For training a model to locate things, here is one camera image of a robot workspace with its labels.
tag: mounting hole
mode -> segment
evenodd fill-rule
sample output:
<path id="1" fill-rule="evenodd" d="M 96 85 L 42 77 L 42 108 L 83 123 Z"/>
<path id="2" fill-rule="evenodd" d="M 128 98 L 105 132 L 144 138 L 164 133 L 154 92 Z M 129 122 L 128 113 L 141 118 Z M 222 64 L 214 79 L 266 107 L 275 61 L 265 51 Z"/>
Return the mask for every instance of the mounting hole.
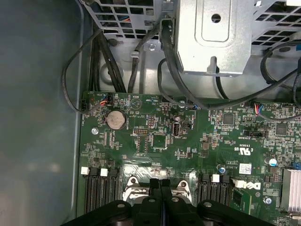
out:
<path id="1" fill-rule="evenodd" d="M 219 14 L 213 14 L 211 20 L 213 23 L 219 23 L 221 21 L 221 16 Z"/>
<path id="2" fill-rule="evenodd" d="M 121 76 L 124 76 L 124 70 L 122 69 L 122 67 L 117 63 L 119 71 L 121 73 Z M 104 84 L 106 85 L 113 85 L 112 80 L 111 80 L 111 76 L 109 75 L 109 70 L 106 64 L 102 65 L 100 68 L 100 79 L 103 81 Z"/>
<path id="3" fill-rule="evenodd" d="M 283 48 L 280 48 L 280 49 L 279 49 L 279 52 L 280 52 L 280 53 L 286 53 L 286 52 L 288 52 L 288 51 L 290 51 L 290 50 L 291 50 L 290 47 L 283 47 Z"/>
<path id="4" fill-rule="evenodd" d="M 261 7 L 262 6 L 262 1 L 257 1 L 255 4 L 254 4 L 255 7 Z"/>
<path id="5" fill-rule="evenodd" d="M 188 223 L 191 224 L 191 225 L 194 225 L 194 224 L 196 223 L 196 221 L 193 220 L 193 219 L 189 219 L 189 220 L 188 220 Z"/>

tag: motherboard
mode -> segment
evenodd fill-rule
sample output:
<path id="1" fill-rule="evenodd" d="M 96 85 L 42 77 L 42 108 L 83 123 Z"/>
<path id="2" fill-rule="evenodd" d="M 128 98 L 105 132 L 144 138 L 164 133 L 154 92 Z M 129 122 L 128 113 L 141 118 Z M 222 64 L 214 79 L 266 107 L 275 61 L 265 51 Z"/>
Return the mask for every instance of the motherboard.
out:
<path id="1" fill-rule="evenodd" d="M 168 178 L 172 193 L 193 205 L 215 200 L 278 226 L 298 225 L 301 121 L 264 120 L 257 103 L 271 118 L 301 113 L 269 101 L 208 111 L 160 95 L 85 92 L 82 109 L 101 107 L 81 119 L 78 216 L 116 199 L 134 203 L 148 195 L 150 178 Z"/>

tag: cable clip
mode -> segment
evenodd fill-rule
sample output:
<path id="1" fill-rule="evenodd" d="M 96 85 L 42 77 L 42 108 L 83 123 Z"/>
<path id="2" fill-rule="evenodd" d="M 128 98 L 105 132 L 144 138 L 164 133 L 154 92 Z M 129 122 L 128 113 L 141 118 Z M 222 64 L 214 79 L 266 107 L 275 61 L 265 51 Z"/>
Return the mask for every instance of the cable clip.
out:
<path id="1" fill-rule="evenodd" d="M 140 58 L 140 52 L 139 51 L 132 51 L 132 52 L 130 52 L 130 56 L 132 57 L 132 58 Z"/>

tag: gray side panel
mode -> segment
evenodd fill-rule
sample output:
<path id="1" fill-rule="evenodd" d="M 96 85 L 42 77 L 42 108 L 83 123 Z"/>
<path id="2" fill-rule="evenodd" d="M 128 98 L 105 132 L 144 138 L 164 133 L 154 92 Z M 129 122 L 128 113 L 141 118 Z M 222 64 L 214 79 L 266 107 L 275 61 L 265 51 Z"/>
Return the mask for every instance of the gray side panel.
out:
<path id="1" fill-rule="evenodd" d="M 79 118 L 63 99 L 60 76 L 80 45 L 82 18 L 74 0 L 1 1 L 2 226 L 53 226 L 75 216 Z M 76 59 L 68 71 L 73 100 L 79 71 L 87 70 L 79 65 Z"/>

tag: red wire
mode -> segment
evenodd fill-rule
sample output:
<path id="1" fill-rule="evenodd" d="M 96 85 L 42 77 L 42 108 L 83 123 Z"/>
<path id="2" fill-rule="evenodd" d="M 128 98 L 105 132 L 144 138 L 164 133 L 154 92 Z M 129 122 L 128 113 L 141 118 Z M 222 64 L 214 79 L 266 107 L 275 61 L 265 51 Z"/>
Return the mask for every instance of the red wire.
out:
<path id="1" fill-rule="evenodd" d="M 258 114 L 258 106 L 255 105 L 255 114 Z"/>
<path id="2" fill-rule="evenodd" d="M 102 102 L 100 102 L 99 104 L 100 104 L 100 106 L 104 106 L 105 104 L 106 104 L 106 100 L 103 100 Z"/>

